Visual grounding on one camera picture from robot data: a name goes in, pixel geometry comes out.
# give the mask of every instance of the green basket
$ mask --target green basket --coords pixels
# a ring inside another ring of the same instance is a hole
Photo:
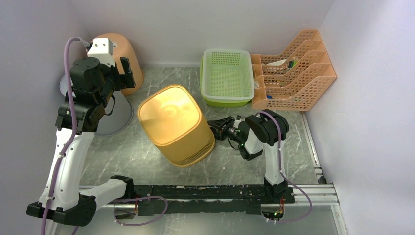
[[[202,71],[203,71],[203,57],[200,61],[200,89],[202,89]],[[203,96],[203,99],[205,100],[206,104],[210,105],[210,106],[215,106],[215,107],[240,107],[240,106],[244,106],[246,105],[250,99],[248,100],[239,100],[239,101],[214,101],[214,100],[210,100],[206,97]]]

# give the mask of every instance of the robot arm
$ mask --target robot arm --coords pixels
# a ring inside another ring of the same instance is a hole
[[[112,59],[112,43],[109,39],[94,39],[88,56],[76,60],[70,69],[78,124],[75,139],[62,157],[59,152],[72,133],[72,118],[66,96],[58,110],[57,143],[49,179],[39,201],[30,204],[26,210],[26,214],[42,218],[45,204],[50,199],[48,193],[53,185],[51,181],[54,167],[62,157],[47,219],[74,226],[87,225],[96,210],[114,199],[132,198],[135,194],[133,180],[123,176],[113,176],[102,185],[79,192],[85,156],[99,120],[105,115],[109,99],[114,91],[135,86],[128,58],[121,58],[126,73],[118,73]]]
[[[272,112],[263,110],[272,115],[281,127],[281,149],[284,146],[284,140],[289,130],[287,120]],[[278,159],[278,130],[275,124],[268,120],[264,115],[251,115],[241,120],[237,117],[227,117],[221,120],[208,121],[210,128],[215,134],[217,140],[229,138],[239,144],[238,150],[243,159],[250,161],[261,154],[265,156],[266,173],[265,180],[270,185],[278,185],[284,182],[283,177],[278,169],[281,164],[283,167],[283,151],[281,151],[281,162]]]

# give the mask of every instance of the white wall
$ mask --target white wall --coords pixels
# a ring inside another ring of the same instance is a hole
[[[338,78],[307,117],[351,235],[415,234],[414,16],[336,0],[320,27]]]
[[[91,36],[125,35],[141,64],[198,65],[227,47],[278,54],[318,28],[333,0],[72,0]]]
[[[76,16],[70,2],[0,2],[0,234],[40,233],[40,219],[25,212],[52,164],[65,42],[90,39]]]

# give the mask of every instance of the yellow bin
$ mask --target yellow bin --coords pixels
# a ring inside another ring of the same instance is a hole
[[[137,116],[151,142],[175,166],[193,165],[215,146],[199,106],[180,85],[168,86],[148,97]]]

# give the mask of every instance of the marble floor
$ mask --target marble floor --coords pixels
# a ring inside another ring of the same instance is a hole
[[[148,96],[172,84],[187,88],[207,120],[241,115],[246,117],[258,110],[243,107],[220,108],[205,104],[200,94],[197,67],[144,67],[144,83],[127,97],[134,117],[121,132],[95,136],[85,159],[81,185],[99,185],[113,175],[134,179],[135,184],[261,184],[265,174],[265,158],[242,159],[239,151],[227,141],[217,141],[214,150],[200,162],[188,168],[173,166],[149,141],[137,118],[137,108]],[[290,131],[284,145],[284,168],[288,179],[297,184],[316,184],[313,161],[299,112],[276,111],[285,117]]]

